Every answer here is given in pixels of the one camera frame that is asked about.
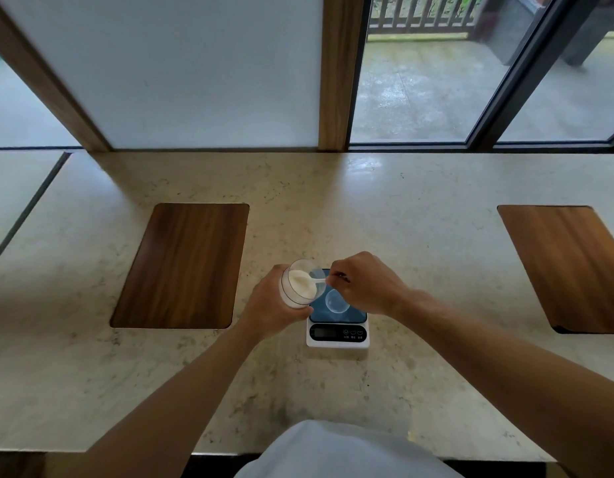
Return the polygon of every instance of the white fabric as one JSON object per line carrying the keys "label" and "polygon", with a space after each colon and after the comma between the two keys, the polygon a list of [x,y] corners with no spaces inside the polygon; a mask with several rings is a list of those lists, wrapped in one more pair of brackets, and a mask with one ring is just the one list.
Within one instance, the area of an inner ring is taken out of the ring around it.
{"label": "white fabric", "polygon": [[359,426],[303,421],[281,434],[237,478],[460,478],[415,443]]}

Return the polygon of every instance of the white powder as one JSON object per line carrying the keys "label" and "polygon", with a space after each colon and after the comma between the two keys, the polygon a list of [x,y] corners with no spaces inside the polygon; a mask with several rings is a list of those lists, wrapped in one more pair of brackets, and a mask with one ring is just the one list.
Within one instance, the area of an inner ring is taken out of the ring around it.
{"label": "white powder", "polygon": [[289,271],[289,284],[292,286],[292,289],[303,298],[315,298],[318,292],[316,284],[311,279],[309,273],[303,272],[302,270]]}

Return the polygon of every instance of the forearm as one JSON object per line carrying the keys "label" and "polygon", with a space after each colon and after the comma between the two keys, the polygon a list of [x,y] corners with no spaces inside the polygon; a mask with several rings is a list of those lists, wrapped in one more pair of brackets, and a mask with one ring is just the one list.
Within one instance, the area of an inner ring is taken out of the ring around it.
{"label": "forearm", "polygon": [[236,372],[258,338],[224,332],[97,441],[66,476],[179,477]]}
{"label": "forearm", "polygon": [[394,317],[580,477],[614,475],[614,382],[432,298]]}

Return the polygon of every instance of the wooden placemat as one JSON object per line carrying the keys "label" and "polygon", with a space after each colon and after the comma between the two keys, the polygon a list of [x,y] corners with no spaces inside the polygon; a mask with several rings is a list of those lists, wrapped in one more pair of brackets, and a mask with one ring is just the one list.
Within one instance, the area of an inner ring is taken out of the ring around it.
{"label": "wooden placemat", "polygon": [[614,238],[589,206],[498,208],[550,325],[614,334]]}
{"label": "wooden placemat", "polygon": [[155,206],[112,327],[229,327],[248,214],[247,204]]}

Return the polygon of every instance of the wooden board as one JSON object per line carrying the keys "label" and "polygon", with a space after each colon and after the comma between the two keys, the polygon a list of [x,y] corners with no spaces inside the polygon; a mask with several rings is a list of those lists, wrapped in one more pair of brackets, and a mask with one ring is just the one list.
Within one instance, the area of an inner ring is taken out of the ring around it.
{"label": "wooden board", "polygon": [[324,0],[318,150],[346,150],[365,0]]}
{"label": "wooden board", "polygon": [[247,204],[158,204],[112,327],[229,327],[248,214]]}
{"label": "wooden board", "polygon": [[614,334],[614,238],[589,206],[499,206],[550,325]]}
{"label": "wooden board", "polygon": [[111,150],[86,112],[1,6],[0,56],[84,149],[94,152]]}

